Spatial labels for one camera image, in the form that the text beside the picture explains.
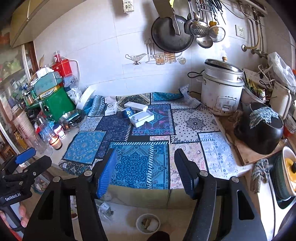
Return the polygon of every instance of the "patchwork tablecloth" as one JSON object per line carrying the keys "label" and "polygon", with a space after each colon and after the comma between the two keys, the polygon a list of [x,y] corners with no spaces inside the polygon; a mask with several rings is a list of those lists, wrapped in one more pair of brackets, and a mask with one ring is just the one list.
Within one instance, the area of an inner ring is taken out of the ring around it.
{"label": "patchwork tablecloth", "polygon": [[[118,162],[112,184],[131,188],[183,188],[174,162],[174,152],[181,148],[200,170],[223,179],[236,176],[236,162],[213,114],[187,91],[185,86],[179,93],[117,96],[118,112],[111,116],[102,116],[104,98],[95,97],[91,114],[59,166],[70,174],[80,175],[92,169],[109,148],[114,148]],[[128,101],[148,105],[155,119],[135,128],[120,112]]]}

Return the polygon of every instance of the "white kettle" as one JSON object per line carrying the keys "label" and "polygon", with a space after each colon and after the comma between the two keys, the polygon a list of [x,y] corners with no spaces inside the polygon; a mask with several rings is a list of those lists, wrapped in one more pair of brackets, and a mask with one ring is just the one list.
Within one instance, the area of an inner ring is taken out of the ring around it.
{"label": "white kettle", "polygon": [[284,120],[288,114],[291,101],[292,97],[290,90],[282,86],[279,82],[275,82],[269,103],[272,109],[279,114],[282,120]]}

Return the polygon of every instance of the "metal bowl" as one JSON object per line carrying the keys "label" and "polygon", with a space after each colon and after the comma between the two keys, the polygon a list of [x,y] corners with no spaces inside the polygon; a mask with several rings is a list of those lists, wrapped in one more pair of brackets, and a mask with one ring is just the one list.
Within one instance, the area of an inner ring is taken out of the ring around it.
{"label": "metal bowl", "polygon": [[69,130],[78,126],[85,115],[83,110],[72,110],[63,114],[59,119],[59,123],[65,130]]}

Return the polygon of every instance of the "red box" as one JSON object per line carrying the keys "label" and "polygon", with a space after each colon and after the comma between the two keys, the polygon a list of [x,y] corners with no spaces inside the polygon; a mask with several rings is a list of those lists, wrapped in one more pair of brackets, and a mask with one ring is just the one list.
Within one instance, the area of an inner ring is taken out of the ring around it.
{"label": "red box", "polygon": [[54,71],[58,71],[62,77],[72,73],[71,66],[68,59],[64,59],[52,66]]}

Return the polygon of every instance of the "lit candle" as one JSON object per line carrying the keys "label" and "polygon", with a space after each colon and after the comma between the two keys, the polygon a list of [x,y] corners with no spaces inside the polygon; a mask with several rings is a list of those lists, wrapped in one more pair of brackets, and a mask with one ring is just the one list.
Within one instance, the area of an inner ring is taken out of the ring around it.
{"label": "lit candle", "polygon": [[59,150],[62,148],[63,143],[62,141],[59,139],[59,136],[53,136],[50,140],[49,140],[49,144],[55,149],[55,150]]}

